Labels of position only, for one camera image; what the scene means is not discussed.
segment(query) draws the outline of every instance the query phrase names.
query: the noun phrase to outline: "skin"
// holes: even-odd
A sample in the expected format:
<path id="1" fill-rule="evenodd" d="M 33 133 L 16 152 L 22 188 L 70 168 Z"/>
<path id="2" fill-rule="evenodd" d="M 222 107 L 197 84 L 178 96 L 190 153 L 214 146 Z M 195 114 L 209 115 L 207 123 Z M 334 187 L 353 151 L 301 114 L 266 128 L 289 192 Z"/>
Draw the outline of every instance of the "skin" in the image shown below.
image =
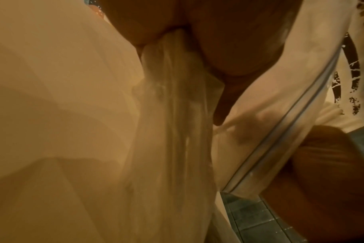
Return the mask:
<path id="1" fill-rule="evenodd" d="M 115 28 L 141 54 L 175 28 L 191 30 L 225 90 L 222 124 L 244 90 L 279 59 L 301 0 L 101 0 Z M 309 242 L 364 236 L 364 157 L 348 135 L 316 126 L 262 193 Z"/>

